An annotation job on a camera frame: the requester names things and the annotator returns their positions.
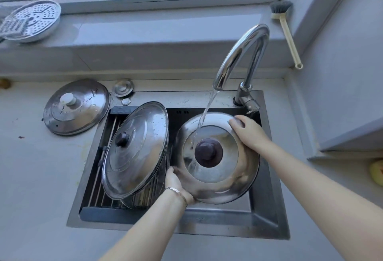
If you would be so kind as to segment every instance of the hand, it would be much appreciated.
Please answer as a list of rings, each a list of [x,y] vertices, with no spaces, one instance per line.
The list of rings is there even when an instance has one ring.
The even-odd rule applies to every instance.
[[[174,174],[173,167],[170,167],[166,172],[165,187],[169,186],[179,190],[180,193],[186,198],[188,205],[191,205],[195,202],[194,197],[183,189],[181,182],[178,179],[178,176]]]
[[[257,151],[262,145],[271,143],[262,127],[254,120],[242,115],[237,115],[236,118],[242,121],[245,127],[242,127],[235,119],[230,119],[229,124],[247,147]]]

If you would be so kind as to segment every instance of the countertop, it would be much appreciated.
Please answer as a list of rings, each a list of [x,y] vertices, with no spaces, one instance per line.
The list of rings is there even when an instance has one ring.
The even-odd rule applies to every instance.
[[[239,80],[230,80],[235,90]],[[102,82],[111,88],[112,81]],[[136,91],[210,90],[211,80],[135,81]],[[97,260],[123,231],[66,227],[96,127],[73,137],[48,131],[42,112],[65,82],[15,83],[0,90],[0,260]],[[273,141],[305,160],[283,79],[254,80],[264,91]],[[308,163],[383,207],[383,189],[363,161]],[[282,184],[291,239],[175,234],[163,260],[342,260]]]

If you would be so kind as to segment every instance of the chrome faucet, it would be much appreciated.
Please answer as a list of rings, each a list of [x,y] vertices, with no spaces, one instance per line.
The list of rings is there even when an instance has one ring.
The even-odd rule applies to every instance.
[[[258,112],[260,109],[257,101],[251,96],[252,90],[251,80],[256,72],[259,63],[265,53],[265,49],[270,36],[270,31],[267,25],[258,24],[249,29],[232,47],[229,54],[223,61],[215,80],[213,81],[213,88],[216,91],[223,90],[226,81],[229,79],[231,72],[237,66],[246,51],[253,45],[256,45],[254,54],[251,59],[251,65],[247,70],[246,78],[238,87],[237,94],[233,99],[234,104],[238,106],[245,106],[249,112]]]

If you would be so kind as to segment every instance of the white wall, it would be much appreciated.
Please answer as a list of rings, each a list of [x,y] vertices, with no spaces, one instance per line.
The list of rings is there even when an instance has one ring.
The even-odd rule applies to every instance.
[[[292,75],[320,150],[383,148],[382,55],[383,0],[344,0]]]

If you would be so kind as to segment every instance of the brush handle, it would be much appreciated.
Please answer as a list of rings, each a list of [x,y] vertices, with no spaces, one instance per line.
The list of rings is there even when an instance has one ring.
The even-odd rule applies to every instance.
[[[290,28],[287,25],[286,14],[281,15],[281,17],[279,17],[279,21],[281,22],[283,33],[285,34],[287,44],[290,48],[291,55],[293,56],[295,68],[301,70],[303,68],[302,61],[299,57],[298,51],[296,50],[294,39],[291,36]]]

